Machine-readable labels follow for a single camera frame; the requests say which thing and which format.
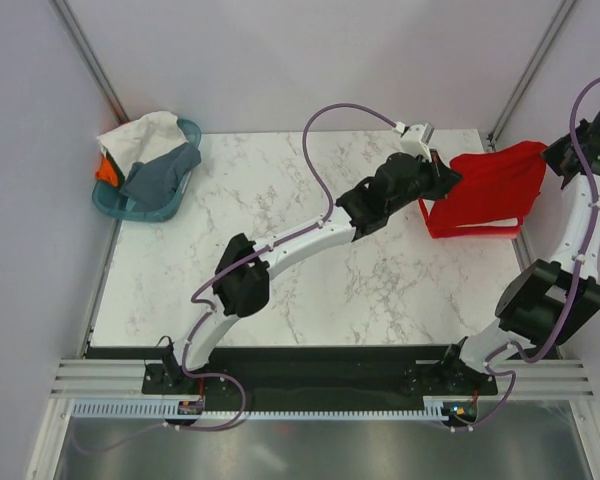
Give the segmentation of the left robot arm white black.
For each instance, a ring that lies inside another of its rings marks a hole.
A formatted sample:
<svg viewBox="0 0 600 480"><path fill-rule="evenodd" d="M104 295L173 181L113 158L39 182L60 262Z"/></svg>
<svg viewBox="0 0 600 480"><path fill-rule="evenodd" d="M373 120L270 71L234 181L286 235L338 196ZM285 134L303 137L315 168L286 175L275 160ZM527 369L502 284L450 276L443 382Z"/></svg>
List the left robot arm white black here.
<svg viewBox="0 0 600 480"><path fill-rule="evenodd" d="M440 200L462 180L432 152L429 157L394 153L322 216L260 240L241 233L229 241L215 275L194 291L191 302L206 312L177 342L181 359L171 362L165 382L188 393L199 382L219 341L239 320L262 310L270 300L270 283L286 269L327 249L353 243L384 228L391 215L408 204Z"/></svg>

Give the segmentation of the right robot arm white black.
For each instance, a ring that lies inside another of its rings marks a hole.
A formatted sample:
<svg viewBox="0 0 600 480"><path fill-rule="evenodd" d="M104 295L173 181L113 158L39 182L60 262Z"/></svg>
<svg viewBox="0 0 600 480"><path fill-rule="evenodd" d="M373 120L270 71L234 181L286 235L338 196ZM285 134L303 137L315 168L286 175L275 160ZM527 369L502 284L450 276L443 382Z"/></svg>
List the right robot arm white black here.
<svg viewBox="0 0 600 480"><path fill-rule="evenodd" d="M542 158L563 180L568 217L562 238L549 260L536 260L508 285L495 320L462 343L459 359L438 368L439 384L449 393L469 387L474 371L487 374L526 349L543 357L600 310L600 110L547 147Z"/></svg>

